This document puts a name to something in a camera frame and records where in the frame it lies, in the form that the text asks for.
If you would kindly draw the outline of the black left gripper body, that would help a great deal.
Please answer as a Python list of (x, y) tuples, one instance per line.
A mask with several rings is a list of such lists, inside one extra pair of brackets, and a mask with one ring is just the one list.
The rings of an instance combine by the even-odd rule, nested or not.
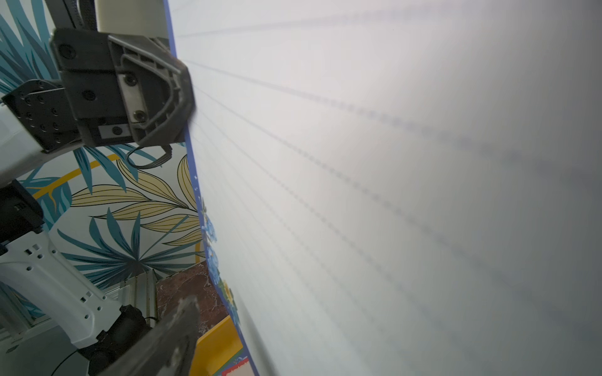
[(134, 141), (110, 37), (127, 34), (56, 28), (50, 47), (82, 142), (88, 147)]

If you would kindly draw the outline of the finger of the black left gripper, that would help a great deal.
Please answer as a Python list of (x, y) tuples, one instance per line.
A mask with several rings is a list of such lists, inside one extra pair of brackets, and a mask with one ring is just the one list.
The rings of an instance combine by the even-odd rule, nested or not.
[(161, 39), (110, 34), (108, 46), (134, 142), (141, 147), (183, 142), (195, 109), (186, 65)]

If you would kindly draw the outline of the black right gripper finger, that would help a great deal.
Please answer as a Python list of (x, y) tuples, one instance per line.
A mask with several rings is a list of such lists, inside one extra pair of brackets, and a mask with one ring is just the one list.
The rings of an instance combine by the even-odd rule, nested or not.
[(197, 297), (181, 299), (174, 310), (102, 374), (188, 376), (198, 340), (198, 317)]

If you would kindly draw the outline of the yellow plastic tray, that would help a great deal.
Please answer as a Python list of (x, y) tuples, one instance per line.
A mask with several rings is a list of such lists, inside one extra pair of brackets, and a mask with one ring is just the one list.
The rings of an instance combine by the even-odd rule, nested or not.
[(189, 375), (215, 375), (242, 350), (235, 324), (227, 316), (197, 340)]

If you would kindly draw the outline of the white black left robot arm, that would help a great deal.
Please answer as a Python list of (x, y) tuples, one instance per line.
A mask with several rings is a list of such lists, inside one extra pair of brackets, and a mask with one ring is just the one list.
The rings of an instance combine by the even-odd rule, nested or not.
[(183, 153), (191, 76), (162, 1), (1, 4), (1, 296), (57, 324), (90, 375), (185, 375), (191, 310), (148, 289), (202, 231)]

